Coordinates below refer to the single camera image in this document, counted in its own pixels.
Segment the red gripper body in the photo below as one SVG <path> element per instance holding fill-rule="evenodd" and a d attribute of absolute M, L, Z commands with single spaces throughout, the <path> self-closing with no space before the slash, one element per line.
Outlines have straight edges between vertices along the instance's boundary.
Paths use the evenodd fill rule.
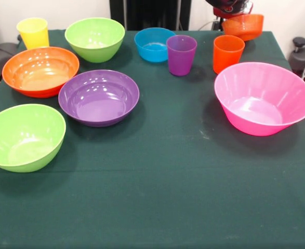
<path fill-rule="evenodd" d="M 232 17 L 235 17 L 235 16 L 250 14 L 252 9 L 253 9 L 253 4 L 252 3 L 245 3 L 243 8 L 238 13 L 225 12 L 225 11 L 220 10 L 218 8 L 215 8 L 215 7 L 213 8 L 213 13 L 214 13 L 215 16 L 220 17 L 220 18 L 232 18 Z"/>

